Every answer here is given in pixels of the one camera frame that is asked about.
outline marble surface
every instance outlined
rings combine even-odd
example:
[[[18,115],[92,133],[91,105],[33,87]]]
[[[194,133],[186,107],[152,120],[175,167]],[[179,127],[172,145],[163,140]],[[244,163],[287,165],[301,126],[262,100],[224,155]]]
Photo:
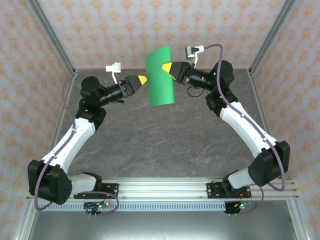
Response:
[[[144,75],[144,70],[123,70],[117,76]],[[246,111],[262,121],[246,70],[236,69],[230,88]],[[113,84],[110,73],[78,74],[69,107],[77,112],[81,81],[96,76],[104,86]],[[247,167],[250,150],[201,97],[187,95],[187,86],[174,85],[175,104],[150,107],[143,86],[125,103],[105,106],[107,115],[98,131],[85,143],[69,168],[69,175],[91,172],[102,177],[223,177]],[[200,89],[191,89],[197,95]],[[70,127],[68,116],[61,134]]]

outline black cable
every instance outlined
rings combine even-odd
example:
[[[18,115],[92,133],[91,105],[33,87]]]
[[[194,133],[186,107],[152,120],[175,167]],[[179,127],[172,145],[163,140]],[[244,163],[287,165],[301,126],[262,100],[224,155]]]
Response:
[[[119,208],[119,204],[120,204],[119,199],[115,195],[113,195],[111,193],[104,192],[104,191],[84,191],[84,192],[80,192],[79,194],[105,194],[107,197],[112,197],[113,199],[116,200],[116,206],[115,206],[114,209],[112,209],[110,211],[103,211],[98,216],[111,214],[111,213],[113,213],[115,210],[117,210]],[[88,209],[89,209],[88,207],[85,207],[85,213],[88,214],[89,217],[90,217],[90,212],[88,211]]]
[[[198,89],[198,87],[196,87],[196,86],[190,86],[190,87],[188,87],[188,89],[186,90],[186,93],[187,93],[190,97],[192,97],[192,98],[198,98],[198,97],[200,97],[200,96],[204,93],[204,91],[205,91],[205,89],[203,89],[202,92],[201,92],[199,95],[193,96],[193,95],[191,95],[191,94],[189,93],[189,89],[190,89],[190,88]]]

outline white cable connector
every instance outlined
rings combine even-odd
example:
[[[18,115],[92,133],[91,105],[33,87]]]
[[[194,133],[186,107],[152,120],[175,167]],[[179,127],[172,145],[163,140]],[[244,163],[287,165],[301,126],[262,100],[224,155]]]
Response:
[[[187,46],[185,47],[185,56],[187,60],[194,59],[194,67],[196,67],[198,62],[198,54],[203,53],[205,51],[205,47],[203,45],[200,46]]]
[[[118,84],[115,73],[117,73],[117,74],[121,73],[121,63],[115,62],[112,65],[107,65],[107,66],[105,66],[105,71],[111,72],[114,83]]]

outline green cloth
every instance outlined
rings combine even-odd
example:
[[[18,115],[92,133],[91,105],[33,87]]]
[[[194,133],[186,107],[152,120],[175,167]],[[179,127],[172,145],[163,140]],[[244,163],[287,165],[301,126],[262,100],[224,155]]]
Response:
[[[175,103],[174,79],[162,69],[171,62],[171,47],[161,47],[145,58],[149,105],[151,107]]]

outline patterned wallpaper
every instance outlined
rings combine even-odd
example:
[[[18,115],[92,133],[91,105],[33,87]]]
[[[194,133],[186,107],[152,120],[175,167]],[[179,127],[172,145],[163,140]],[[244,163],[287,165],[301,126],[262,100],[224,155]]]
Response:
[[[291,146],[288,176],[320,237],[319,0],[297,1],[254,80],[270,132]]]
[[[0,239],[14,236],[27,166],[52,143],[68,75],[26,0],[0,1]]]
[[[224,59],[248,68],[285,0],[39,0],[74,68],[121,62],[144,69],[145,57],[170,45],[183,61],[185,46],[221,43]],[[199,58],[211,69],[219,50]]]

